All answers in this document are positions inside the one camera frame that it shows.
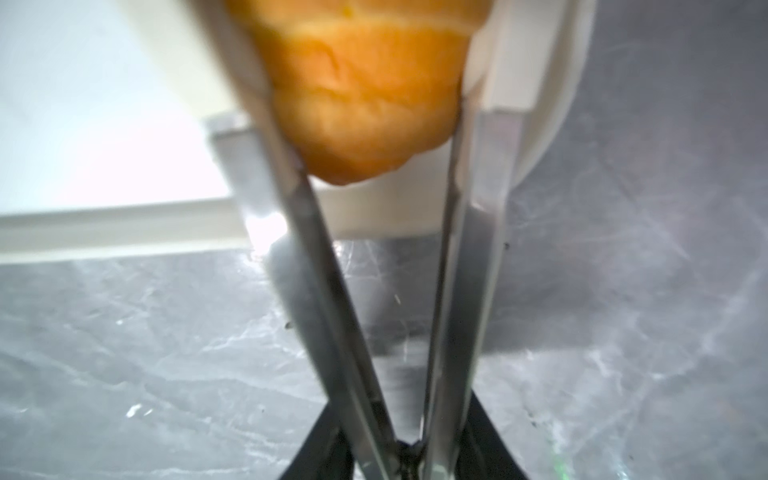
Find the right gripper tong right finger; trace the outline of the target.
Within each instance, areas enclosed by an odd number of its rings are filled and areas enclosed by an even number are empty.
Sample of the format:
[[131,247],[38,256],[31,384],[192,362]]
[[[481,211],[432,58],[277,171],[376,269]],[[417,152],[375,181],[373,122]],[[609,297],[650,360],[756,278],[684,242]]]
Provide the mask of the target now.
[[452,479],[504,250],[507,197],[570,1],[496,1],[473,37],[451,147],[421,476]]

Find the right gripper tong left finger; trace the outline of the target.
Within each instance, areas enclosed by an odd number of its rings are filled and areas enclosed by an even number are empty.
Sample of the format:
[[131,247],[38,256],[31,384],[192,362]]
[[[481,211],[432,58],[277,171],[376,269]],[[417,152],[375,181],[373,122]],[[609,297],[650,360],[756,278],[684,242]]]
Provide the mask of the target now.
[[257,56],[219,1],[193,1],[192,18],[232,103],[210,113],[208,142],[253,250],[312,363],[328,401],[288,479],[401,475],[400,447],[317,197],[284,140]]

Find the yellow fake croissant bread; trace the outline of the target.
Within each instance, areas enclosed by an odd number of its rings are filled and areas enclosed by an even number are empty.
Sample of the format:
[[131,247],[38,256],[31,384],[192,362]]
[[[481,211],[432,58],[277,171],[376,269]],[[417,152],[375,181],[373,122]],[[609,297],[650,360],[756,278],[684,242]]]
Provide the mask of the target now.
[[489,1],[230,1],[309,173],[348,185],[452,136]]

